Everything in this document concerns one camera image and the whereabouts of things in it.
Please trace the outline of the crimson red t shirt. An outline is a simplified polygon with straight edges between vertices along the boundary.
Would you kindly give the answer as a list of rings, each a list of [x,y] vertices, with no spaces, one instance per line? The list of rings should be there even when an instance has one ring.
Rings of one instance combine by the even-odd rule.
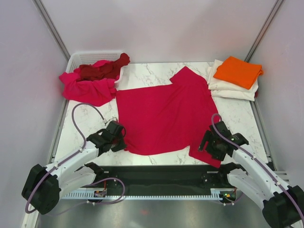
[[[126,129],[126,149],[156,155],[189,147],[189,156],[218,168],[220,161],[199,151],[211,117],[218,112],[207,81],[183,67],[169,85],[120,90],[118,120]]]

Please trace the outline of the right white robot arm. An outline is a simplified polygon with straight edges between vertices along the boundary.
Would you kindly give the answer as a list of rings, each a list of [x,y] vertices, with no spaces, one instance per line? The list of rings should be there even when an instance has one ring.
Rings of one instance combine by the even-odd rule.
[[[223,121],[212,123],[199,146],[212,158],[234,162],[220,166],[218,183],[233,186],[262,210],[272,228],[291,227],[304,220],[304,191],[290,184],[270,169],[240,133],[232,134]]]

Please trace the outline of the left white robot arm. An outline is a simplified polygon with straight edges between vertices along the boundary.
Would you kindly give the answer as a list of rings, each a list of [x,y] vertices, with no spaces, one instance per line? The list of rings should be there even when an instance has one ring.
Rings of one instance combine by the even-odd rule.
[[[81,187],[99,187],[104,182],[104,169],[93,162],[102,154],[126,147],[126,129],[111,121],[104,129],[84,137],[83,145],[62,159],[46,166],[37,164],[29,172],[22,197],[27,206],[48,214],[61,198]]]

